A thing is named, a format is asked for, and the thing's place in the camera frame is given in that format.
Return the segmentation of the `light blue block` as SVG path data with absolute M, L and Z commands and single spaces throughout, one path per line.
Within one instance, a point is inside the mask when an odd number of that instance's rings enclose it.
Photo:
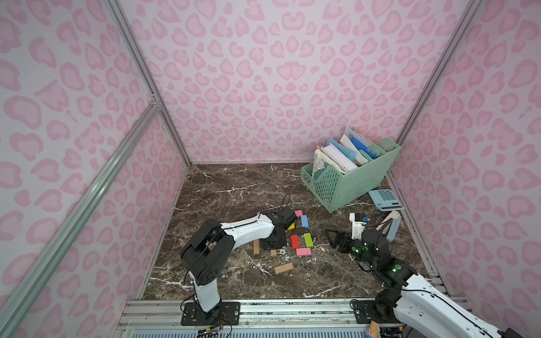
M 309 227 L 309 222 L 308 222 L 308 218 L 307 218 L 306 215 L 301 216 L 301 226 L 303 228 L 308 228 Z

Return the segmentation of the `red block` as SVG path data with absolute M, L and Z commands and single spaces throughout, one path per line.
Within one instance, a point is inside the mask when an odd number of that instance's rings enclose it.
M 300 241 L 299 241 L 299 238 L 297 235 L 292 235 L 290 237 L 290 242 L 291 242 L 291 247 L 294 249 L 294 250 L 297 250 L 300 248 Z

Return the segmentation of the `green block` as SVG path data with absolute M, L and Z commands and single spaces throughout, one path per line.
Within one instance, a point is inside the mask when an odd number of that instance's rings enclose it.
M 306 247 L 307 248 L 313 248 L 314 247 L 314 242 L 313 242 L 311 234 L 310 233 L 304 233 L 303 237 L 304 237 L 304 243 L 305 243 Z

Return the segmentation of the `wooden block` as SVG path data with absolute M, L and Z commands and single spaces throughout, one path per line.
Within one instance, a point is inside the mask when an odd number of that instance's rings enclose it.
M 280 266 L 274 267 L 275 274 L 279 275 L 282 273 L 287 273 L 294 269 L 293 263 L 286 263 Z
M 260 254 L 260 242 L 259 242 L 258 239 L 256 239 L 256 240 L 254 241 L 253 247 L 254 247 L 254 249 L 253 249 L 254 255 L 255 255 L 255 256 L 259 256 L 259 254 Z

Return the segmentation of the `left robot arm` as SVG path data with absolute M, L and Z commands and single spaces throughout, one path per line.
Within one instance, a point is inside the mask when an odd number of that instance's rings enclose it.
M 291 208 L 283 207 L 233 223 L 220 223 L 213 218 L 205 221 L 180 252 L 193 282 L 198 309 L 205 314 L 218 309 L 221 297 L 217 278 L 233 250 L 256 240 L 270 249 L 281 249 L 287 244 L 286 230 L 296 219 Z

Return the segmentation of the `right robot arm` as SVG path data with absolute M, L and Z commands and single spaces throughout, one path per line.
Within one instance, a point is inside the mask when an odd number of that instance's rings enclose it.
M 376 229 L 364 229 L 359 239 L 336 230 L 326 230 L 325 236 L 332 248 L 351 255 L 382 284 L 373 305 L 375 319 L 403 323 L 424 337 L 521 336 L 512 328 L 501 330 L 485 322 L 437 290 L 413 267 L 392 256 L 386 236 Z

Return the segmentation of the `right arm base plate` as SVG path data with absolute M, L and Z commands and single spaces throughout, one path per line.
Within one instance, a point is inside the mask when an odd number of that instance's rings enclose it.
M 376 306 L 375 300 L 360 300 L 352 299 L 349 302 L 349 307 L 354 312 L 357 324 L 399 324 L 400 322 L 393 314 L 380 314 Z

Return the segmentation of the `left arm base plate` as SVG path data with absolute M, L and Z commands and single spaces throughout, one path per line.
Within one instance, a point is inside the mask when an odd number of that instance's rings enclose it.
M 241 303 L 235 301 L 222 301 L 211 311 L 204 312 L 201 306 L 191 302 L 183 306 L 182 326 L 238 325 L 240 320 Z

